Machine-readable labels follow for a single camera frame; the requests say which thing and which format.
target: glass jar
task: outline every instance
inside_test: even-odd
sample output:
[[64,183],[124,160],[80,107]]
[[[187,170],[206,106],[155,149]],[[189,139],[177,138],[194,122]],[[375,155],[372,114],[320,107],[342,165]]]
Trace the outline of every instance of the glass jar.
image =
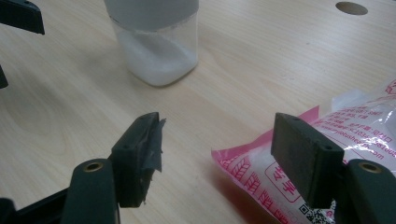
[[153,86],[185,76],[198,63],[198,0],[105,0],[128,69]]

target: white cap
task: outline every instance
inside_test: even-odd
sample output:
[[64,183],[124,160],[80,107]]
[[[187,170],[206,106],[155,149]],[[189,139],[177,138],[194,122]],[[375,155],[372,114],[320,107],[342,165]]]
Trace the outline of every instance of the white cap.
[[107,13],[127,30],[155,31],[198,11],[198,0],[105,0]]

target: pink plastic bag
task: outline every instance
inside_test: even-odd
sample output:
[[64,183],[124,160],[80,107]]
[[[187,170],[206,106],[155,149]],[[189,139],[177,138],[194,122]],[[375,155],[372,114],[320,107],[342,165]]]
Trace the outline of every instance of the pink plastic bag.
[[[396,173],[396,79],[321,119],[318,107],[300,118],[342,147],[345,162],[366,159]],[[240,147],[214,150],[212,157],[236,185],[281,223],[334,223],[335,203],[330,209],[309,208],[283,173],[271,155],[272,133]]]

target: wood grain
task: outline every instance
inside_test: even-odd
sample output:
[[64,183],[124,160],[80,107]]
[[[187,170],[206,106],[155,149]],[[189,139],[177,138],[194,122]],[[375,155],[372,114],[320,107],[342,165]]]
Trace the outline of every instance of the wood grain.
[[0,196],[18,208],[68,186],[75,166],[106,158],[138,116],[159,111],[163,172],[122,223],[276,223],[214,165],[235,147],[335,95],[396,74],[396,2],[201,0],[199,64],[154,88],[127,71],[103,1],[33,1],[46,34],[0,26]]

